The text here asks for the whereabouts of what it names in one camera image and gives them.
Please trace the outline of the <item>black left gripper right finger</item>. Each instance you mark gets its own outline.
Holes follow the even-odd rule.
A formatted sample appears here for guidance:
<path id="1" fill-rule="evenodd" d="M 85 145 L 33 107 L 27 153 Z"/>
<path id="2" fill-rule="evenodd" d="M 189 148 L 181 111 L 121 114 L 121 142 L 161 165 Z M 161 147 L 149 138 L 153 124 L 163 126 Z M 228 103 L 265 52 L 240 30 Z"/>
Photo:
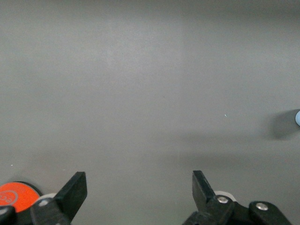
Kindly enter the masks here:
<path id="1" fill-rule="evenodd" d="M 223 192 L 213 191 L 202 171 L 192 173 L 192 195 L 197 207 L 185 225 L 290 225 L 289 219 L 270 202 L 252 201 L 248 207 Z"/>

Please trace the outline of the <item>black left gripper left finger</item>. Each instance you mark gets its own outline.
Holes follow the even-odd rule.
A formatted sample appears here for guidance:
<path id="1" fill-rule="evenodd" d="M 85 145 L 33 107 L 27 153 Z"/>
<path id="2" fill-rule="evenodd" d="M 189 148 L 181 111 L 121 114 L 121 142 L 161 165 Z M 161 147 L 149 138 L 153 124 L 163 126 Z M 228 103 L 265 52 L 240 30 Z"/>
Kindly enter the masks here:
<path id="1" fill-rule="evenodd" d="M 70 225 L 86 197 L 85 172 L 76 172 L 57 193 L 46 195 L 27 182 L 8 182 L 0 186 L 0 223 Z"/>

